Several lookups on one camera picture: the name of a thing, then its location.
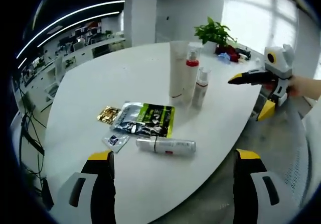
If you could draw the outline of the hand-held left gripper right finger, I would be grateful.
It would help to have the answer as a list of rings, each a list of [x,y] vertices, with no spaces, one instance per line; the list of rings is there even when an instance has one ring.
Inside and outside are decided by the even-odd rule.
[[[294,217],[290,188],[255,152],[236,149],[233,177],[233,223],[289,223]]]

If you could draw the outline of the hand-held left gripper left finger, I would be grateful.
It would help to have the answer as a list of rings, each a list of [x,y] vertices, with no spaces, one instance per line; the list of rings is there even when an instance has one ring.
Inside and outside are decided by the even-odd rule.
[[[56,201],[57,223],[116,223],[114,154],[92,154],[80,172],[60,187]]]

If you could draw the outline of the person's right hand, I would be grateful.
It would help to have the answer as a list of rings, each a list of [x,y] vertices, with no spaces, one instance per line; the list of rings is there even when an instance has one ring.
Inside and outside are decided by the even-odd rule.
[[[288,95],[289,96],[304,96],[305,78],[293,75],[289,81]]]

